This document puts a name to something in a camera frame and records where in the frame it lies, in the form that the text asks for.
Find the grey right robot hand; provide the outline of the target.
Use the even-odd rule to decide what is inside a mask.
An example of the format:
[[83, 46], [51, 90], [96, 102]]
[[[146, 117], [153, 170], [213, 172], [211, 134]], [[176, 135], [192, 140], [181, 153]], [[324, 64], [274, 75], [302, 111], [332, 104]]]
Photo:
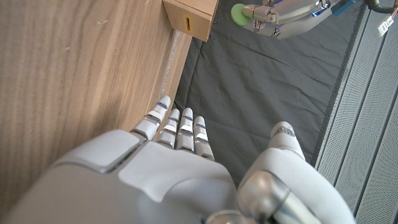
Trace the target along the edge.
[[235, 184], [215, 161], [205, 120], [161, 98], [131, 131], [68, 152], [5, 223], [354, 223], [337, 190], [304, 158], [281, 121]]

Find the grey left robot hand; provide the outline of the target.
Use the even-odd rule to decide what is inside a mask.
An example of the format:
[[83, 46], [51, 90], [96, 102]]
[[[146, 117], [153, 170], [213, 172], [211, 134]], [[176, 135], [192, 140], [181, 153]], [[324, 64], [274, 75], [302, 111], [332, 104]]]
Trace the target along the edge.
[[249, 19], [244, 28], [255, 34], [287, 39], [303, 34], [327, 17], [345, 8], [351, 1], [340, 0], [266, 0], [243, 6], [241, 13]]

